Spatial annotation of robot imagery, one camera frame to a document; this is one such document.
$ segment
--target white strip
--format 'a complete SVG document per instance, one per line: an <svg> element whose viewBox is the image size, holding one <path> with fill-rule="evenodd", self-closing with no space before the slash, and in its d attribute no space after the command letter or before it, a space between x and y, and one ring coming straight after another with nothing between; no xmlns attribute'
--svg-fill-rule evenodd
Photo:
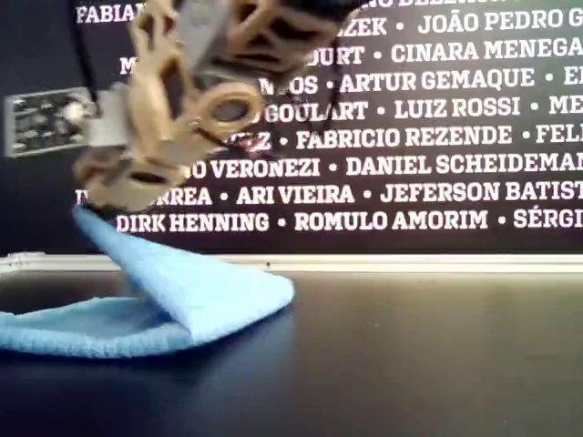
<svg viewBox="0 0 583 437"><path fill-rule="evenodd" d="M583 273L583 255L235 255L234 264L277 272ZM118 271L104 255L13 254L10 271Z"/></svg>

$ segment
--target black backdrop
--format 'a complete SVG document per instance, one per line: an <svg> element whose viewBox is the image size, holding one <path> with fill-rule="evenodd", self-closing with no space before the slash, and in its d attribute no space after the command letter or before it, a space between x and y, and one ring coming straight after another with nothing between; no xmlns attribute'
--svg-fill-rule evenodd
<svg viewBox="0 0 583 437"><path fill-rule="evenodd" d="M572 42L573 38L577 38L580 32L575 22L573 25L568 25L568 17L569 11L577 4L567 0L555 2L511 2L508 0L473 5L442 3L449 3L449 5L391 5L389 7L370 7L364 11L363 21L353 26L349 34L360 29L361 33L368 31L376 32L379 35L348 35L343 38L343 45L357 47L353 49L353 54L358 53L362 59L361 64L354 63L358 59L351 56L352 64L344 66L344 73L355 78L357 74L412 72L416 77L416 90L390 91L385 89L383 91L345 93L343 94L344 102L365 102L363 104L367 106L364 110L365 119L338 121L332 128L394 128L399 129L402 138L404 138L404 130L407 128L508 125L512 128L510 144L407 147L402 141L397 147L297 149L296 131L305 130L306 127L299 123L282 123L279 124L279 130L284 137L289 139L289 143L286 145L288 158L319 158L321 160L321 175L319 177L248 179L208 176L204 179L192 179L189 183L191 186L209 189L213 201L212 206L164 206L155 207L149 211L149 213L165 214L167 225L170 214L267 213L270 217L270 228L267 231L171 232L167 230L166 232L139 235L172 246L207 253L579 252L580 238L578 233L580 229L577 226L571 226L567 221L563 222L562 227L548 229L545 229L544 225L538 228L521 229L519 221L517 223L514 221L515 210L521 208L532 209L538 206L542 209L557 211L575 209L579 204L577 196L563 195L561 200L530 198L509 201L505 199L507 181L515 181L520 184L538 180L577 181L577 171L495 172L489 174L437 174L434 171L430 175L346 176L345 159L347 157L362 160L367 157L426 156L427 164L434 168L436 157L439 155L500 153L524 155L567 152L575 156L577 153L578 142L561 143L559 141L554 144L538 144L535 139L536 124L575 123L578 126L579 119L575 114L550 115L548 103L548 98L551 95L575 96L580 92L581 86L564 85L565 72L563 69L564 66L583 65L581 61L583 55L578 50L574 50L568 56L556 53L556 56L535 58L481 58L466 61L408 63L394 62L392 59L394 45L404 44L453 41L465 44L473 42L479 57L483 57L486 40L566 38L568 42ZM93 2L83 2L82 5L100 6L113 5L113 3L110 0L94 0ZM485 13L488 12L530 11L534 9L545 9L548 12L554 7L562 11L565 19L565 23L560 28L523 28L501 31L485 30L484 27L483 20L486 17ZM3 96L81 84L79 69L76 59L73 57L73 48L66 26L70 12L66 8L65 1L20 0L6 2L4 10L0 15L3 32L0 47L4 66L0 79L0 91ZM444 14L450 16L455 10L461 11L462 14L477 14L482 21L480 29L475 32L426 35L417 31L417 26L422 24L424 15ZM570 14L574 18L578 18L583 16L583 11L572 11ZM561 16L558 12L551 15L554 19ZM120 58L132 56L126 30L127 24L123 22L82 24L101 87L106 87L115 80L123 80L127 77L120 74L122 68ZM375 52L379 52L381 56L376 56ZM499 90L492 87L431 90L422 89L420 82L422 74L426 71L468 69L474 72L480 69L487 72L491 69L521 67L534 68L533 80L535 84L533 86L509 87L502 85ZM554 75L552 81L547 80L548 74ZM305 101L323 104L329 93L326 87L326 82L330 79L329 67L314 66L306 75L317 76L317 84L321 91L316 96L304 94L302 98ZM520 97L520 115L395 119L394 102L396 100L444 98L448 100L448 108L451 108L451 99L473 97ZM531 109L532 102L539 103L538 111ZM384 114L379 114L378 107L385 108ZM266 130L266 126L259 124L258 129ZM525 130L533 133L530 139L523 139L522 132ZM88 253L92 251L70 218L70 208L76 201L75 189L78 188L71 176L70 168L77 153L77 151L67 151L31 158L0 158L0 200L2 202L0 255L22 250L48 253ZM336 171L330 170L331 164L337 166ZM470 182L500 182L499 200L467 200L456 203L423 201L383 203L378 199L384 192L385 184L468 184ZM353 193L354 203L284 205L278 195L274 197L275 204L273 205L236 205L235 202L240 187L273 186L276 187L275 192L277 193L277 187L308 185L349 185ZM370 198L364 196L365 190L370 190ZM222 192L229 194L229 200L220 199ZM433 223L437 224L439 219L443 218L439 211L470 209L487 211L487 216L484 216L486 220L480 222L481 229L392 229L395 218L408 218L409 211L433 211L427 217L436 220ZM311 214L340 211L362 211L368 213L369 217L379 212L387 220L388 228L381 230L295 230L298 223L295 217L296 212ZM568 217L565 216L565 211L562 214L561 217ZM506 218L506 222L500 223L500 217ZM282 219L285 220L285 226L280 226Z"/></svg>

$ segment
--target dark tabletop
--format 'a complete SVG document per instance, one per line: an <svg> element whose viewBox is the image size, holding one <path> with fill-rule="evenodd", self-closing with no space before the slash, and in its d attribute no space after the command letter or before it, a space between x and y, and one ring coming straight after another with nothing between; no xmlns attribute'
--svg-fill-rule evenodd
<svg viewBox="0 0 583 437"><path fill-rule="evenodd" d="M123 287L90 276L0 280L0 306ZM0 354L0 435L583 435L581 277L290 277L291 308L175 357Z"/></svg>

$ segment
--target blue microfiber towel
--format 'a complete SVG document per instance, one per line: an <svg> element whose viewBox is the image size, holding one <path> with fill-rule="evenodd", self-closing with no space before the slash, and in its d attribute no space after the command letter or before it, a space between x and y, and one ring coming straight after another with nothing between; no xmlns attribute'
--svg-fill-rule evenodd
<svg viewBox="0 0 583 437"><path fill-rule="evenodd" d="M80 206L73 215L143 296L0 312L1 350L93 359L165 355L231 335L293 299L289 279L121 234Z"/></svg>

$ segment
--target wire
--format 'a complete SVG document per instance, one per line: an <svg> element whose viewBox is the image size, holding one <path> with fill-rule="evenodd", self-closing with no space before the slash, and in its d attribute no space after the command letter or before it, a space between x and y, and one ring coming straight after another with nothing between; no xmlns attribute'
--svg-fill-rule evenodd
<svg viewBox="0 0 583 437"><path fill-rule="evenodd" d="M97 82L93 69L89 63L90 56L87 50L85 38L83 37L83 32L81 32L81 26L77 23L77 0L68 0L67 7L69 8L70 13L73 15L69 21L69 29L73 39L73 47L75 49L77 63L81 68L83 85L85 88L87 88L89 97L96 107L97 115L100 115L101 109L99 107L99 101L97 97Z"/></svg>

